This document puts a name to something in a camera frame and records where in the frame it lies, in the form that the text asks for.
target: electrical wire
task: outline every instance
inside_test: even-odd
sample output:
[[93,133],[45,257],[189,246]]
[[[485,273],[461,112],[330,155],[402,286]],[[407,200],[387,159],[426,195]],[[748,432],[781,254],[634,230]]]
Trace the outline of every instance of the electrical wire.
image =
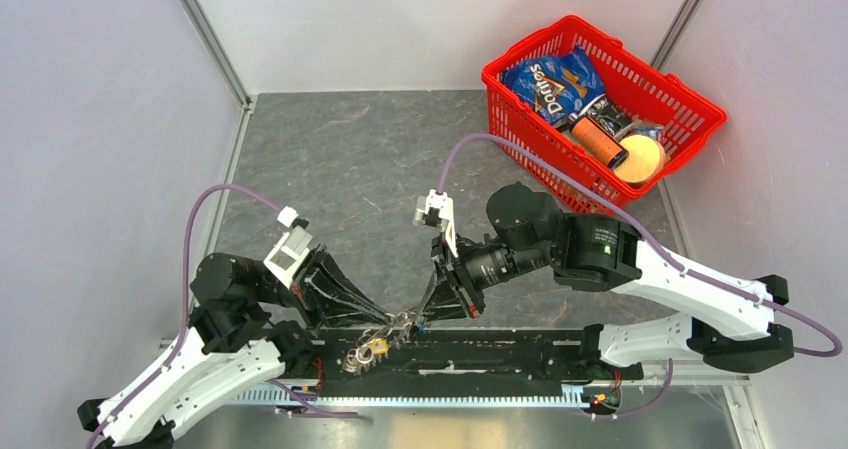
[[283,391],[285,391],[285,392],[286,392],[286,394],[288,394],[288,395],[289,395],[289,397],[291,397],[291,398],[292,398],[292,399],[294,399],[295,401],[299,402],[299,403],[300,403],[303,407],[305,407],[306,409],[308,409],[308,410],[312,411],[311,413],[304,413],[304,414],[292,413],[292,415],[291,415],[292,417],[299,417],[299,418],[336,418],[336,419],[345,419],[345,418],[354,418],[354,417],[359,417],[359,413],[358,413],[358,412],[331,412],[331,411],[325,411],[324,409],[321,409],[320,407],[315,407],[315,406],[313,406],[313,405],[312,405],[312,404],[310,404],[310,403],[309,403],[306,399],[304,399],[304,398],[300,397],[300,395],[299,395],[298,393],[294,392],[292,389],[290,389],[288,386],[286,386],[285,384],[283,384],[283,383],[282,383],[282,382],[280,382],[280,381],[276,381],[276,380],[274,380],[274,379],[270,379],[270,380],[268,380],[268,381],[266,381],[266,382],[267,382],[268,384],[273,385],[273,386],[277,386],[277,387],[279,387],[280,389],[282,389]]
[[180,350],[182,350],[183,345],[185,345],[186,335],[188,334],[188,316],[189,316],[189,259],[191,255],[191,232],[194,228],[194,221],[197,219],[197,213],[200,211],[200,207],[203,205],[203,202],[211,196],[212,194],[223,191],[223,190],[231,190],[236,192],[241,192],[242,194],[246,194],[257,201],[265,204],[275,213],[279,213],[282,211],[282,208],[272,202],[270,199],[265,196],[253,191],[252,189],[248,189],[244,186],[239,186],[237,184],[218,184],[210,187],[203,191],[200,194],[200,197],[194,202],[194,206],[191,208],[191,212],[188,215],[188,222],[186,223],[185,235],[183,237],[183,280],[182,280],[182,317],[180,319],[180,332],[177,334],[177,339],[174,342],[174,348],[171,349],[171,352],[168,354],[168,357],[162,362],[162,365],[156,368],[145,380],[141,382],[135,389],[130,391],[121,402],[112,409],[109,414],[103,418],[103,422],[94,429],[94,432],[91,433],[91,437],[88,438],[88,442],[86,443],[86,449],[92,449],[94,447],[94,443],[97,442],[97,438],[103,434],[103,431],[106,427],[109,426],[112,420],[118,417],[118,414],[124,410],[130,402],[132,402],[136,396],[138,396],[145,388],[150,386],[153,381],[156,380],[157,377],[162,373],[163,367],[168,367],[171,363],[176,359],[179,355]]
[[530,159],[534,163],[538,164],[542,168],[550,171],[551,173],[553,173],[554,175],[556,175],[557,177],[559,177],[563,181],[570,184],[572,187],[574,187],[575,189],[577,189],[578,191],[583,193],[583,195],[585,195],[589,199],[591,199],[591,200],[597,202],[598,204],[604,206],[605,208],[607,208],[610,211],[612,211],[613,213],[615,213],[617,216],[619,216],[622,219],[624,219],[625,221],[627,221],[630,225],[632,225],[634,228],[636,228],[637,231],[639,231],[639,233],[642,235],[642,237],[645,239],[645,241],[651,246],[651,248],[654,251],[656,251],[656,253],[659,254],[659,256],[663,260],[665,260],[665,262],[667,262],[671,267],[673,267],[674,269],[679,271],[681,275],[685,275],[687,277],[694,277],[695,279],[698,279],[699,281],[706,282],[707,284],[710,284],[711,286],[715,286],[719,289],[723,289],[723,290],[730,292],[732,294],[735,294],[735,295],[737,295],[737,296],[739,296],[743,299],[747,299],[749,301],[752,301],[755,304],[762,304],[762,305],[764,305],[764,306],[766,306],[770,309],[773,309],[774,311],[783,313],[783,314],[785,314],[785,315],[787,315],[787,316],[789,316],[789,317],[791,317],[791,318],[793,318],[797,321],[800,321],[800,322],[812,327],[813,329],[815,329],[816,331],[821,333],[823,336],[828,338],[830,340],[830,342],[833,344],[833,349],[830,349],[828,351],[820,351],[820,350],[816,350],[816,349],[807,349],[807,348],[804,348],[804,347],[795,347],[794,350],[795,350],[796,353],[804,354],[804,355],[808,355],[808,356],[816,356],[816,357],[836,357],[836,356],[838,356],[839,354],[842,353],[842,341],[839,340],[839,337],[837,337],[836,334],[833,333],[833,331],[824,327],[824,325],[820,324],[819,322],[813,320],[812,318],[805,316],[804,314],[801,314],[801,313],[799,313],[799,312],[797,312],[793,309],[790,309],[790,308],[785,307],[785,306],[781,306],[780,304],[778,304],[774,301],[769,301],[767,299],[761,300],[761,298],[757,297],[754,294],[746,292],[746,291],[739,289],[737,287],[731,286],[730,284],[728,284],[726,282],[719,281],[718,279],[712,278],[712,277],[710,277],[706,274],[698,272],[697,270],[687,268],[686,266],[683,265],[683,263],[681,263],[678,260],[676,260],[675,258],[673,258],[671,256],[671,254],[669,254],[668,251],[665,250],[665,248],[662,246],[662,244],[660,244],[654,238],[654,236],[648,231],[648,229],[645,228],[645,226],[643,226],[639,221],[637,221],[636,218],[634,218],[633,216],[631,216],[630,214],[628,214],[627,212],[625,212],[623,209],[619,208],[615,204],[607,201],[606,199],[604,199],[600,195],[592,192],[590,189],[586,188],[585,186],[583,186],[579,182],[575,181],[573,178],[567,176],[562,171],[553,167],[552,165],[550,165],[546,161],[540,159],[538,156],[535,156],[534,154],[532,154],[527,149],[524,149],[523,147],[519,146],[518,144],[511,142],[511,141],[508,141],[508,140],[506,140],[502,137],[494,136],[492,134],[485,134],[485,133],[471,134],[470,136],[466,136],[466,137],[462,138],[462,140],[460,140],[458,143],[456,143],[456,145],[453,147],[450,154],[448,155],[447,160],[445,160],[445,165],[442,167],[442,174],[439,177],[439,185],[438,185],[438,188],[436,189],[440,194],[444,192],[445,183],[447,182],[447,178],[448,178],[448,172],[450,171],[451,165],[453,165],[453,161],[454,161],[454,159],[456,159],[456,156],[459,153],[459,151],[463,148],[463,146],[465,146],[469,142],[477,141],[477,140],[483,140],[483,139],[489,140],[489,141],[492,141],[492,142],[495,142],[495,143],[498,143],[498,144],[503,144],[503,145],[505,145],[505,146],[507,146],[511,149],[518,151],[519,153],[526,156],[528,159]]

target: snack package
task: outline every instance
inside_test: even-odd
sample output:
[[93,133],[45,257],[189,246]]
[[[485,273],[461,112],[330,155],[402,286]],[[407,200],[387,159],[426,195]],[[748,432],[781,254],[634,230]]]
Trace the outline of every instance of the snack package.
[[601,77],[580,47],[565,56],[520,62],[504,71],[502,80],[554,127],[567,123],[569,114],[580,113],[589,101],[605,92]]

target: red shopping basket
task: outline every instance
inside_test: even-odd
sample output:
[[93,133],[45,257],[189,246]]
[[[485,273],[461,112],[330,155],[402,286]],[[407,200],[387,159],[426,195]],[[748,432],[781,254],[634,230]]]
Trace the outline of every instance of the red shopping basket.
[[[639,187],[618,179],[611,169],[548,125],[529,104],[520,101],[501,83],[503,71],[519,62],[568,54],[578,45],[592,60],[610,100],[631,117],[639,116],[666,127],[660,142],[670,160],[659,174]],[[483,68],[483,83],[489,98],[491,134],[529,150],[619,207],[642,197],[660,179],[683,167],[727,119],[721,108],[686,87],[680,79],[672,74],[660,74],[624,50],[621,41],[577,16],[567,16],[512,46]],[[609,212],[513,149],[503,149],[573,211]]]

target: white wall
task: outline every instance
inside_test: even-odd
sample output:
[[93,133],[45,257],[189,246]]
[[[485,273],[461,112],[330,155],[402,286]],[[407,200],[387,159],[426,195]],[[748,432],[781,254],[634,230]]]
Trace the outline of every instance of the white wall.
[[0,447],[79,449],[176,333],[239,110],[178,0],[0,0],[0,60]]
[[248,90],[480,88],[482,67],[567,14],[650,60],[683,0],[200,0]]
[[[848,0],[705,0],[667,70],[730,122],[671,178],[694,255],[790,281],[791,306],[848,338]],[[788,318],[798,345],[827,341]],[[754,377],[772,447],[845,447],[848,358]]]

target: stone-textured surface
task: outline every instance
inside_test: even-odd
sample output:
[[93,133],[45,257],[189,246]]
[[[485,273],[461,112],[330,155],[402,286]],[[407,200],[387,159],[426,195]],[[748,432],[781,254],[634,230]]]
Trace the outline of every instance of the stone-textured surface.
[[[262,95],[235,182],[295,207],[362,292],[397,311],[420,299],[432,272],[434,232],[412,225],[416,198],[435,187],[451,147],[487,124],[482,91]],[[486,201],[515,181],[543,189],[495,145],[467,146],[447,185],[459,233],[480,240],[493,232]],[[674,247],[656,191],[628,210]],[[261,259],[280,232],[268,209],[233,194],[217,250]],[[582,327],[671,312],[638,298],[574,292],[548,269],[487,290],[486,303],[481,319],[449,325]]]

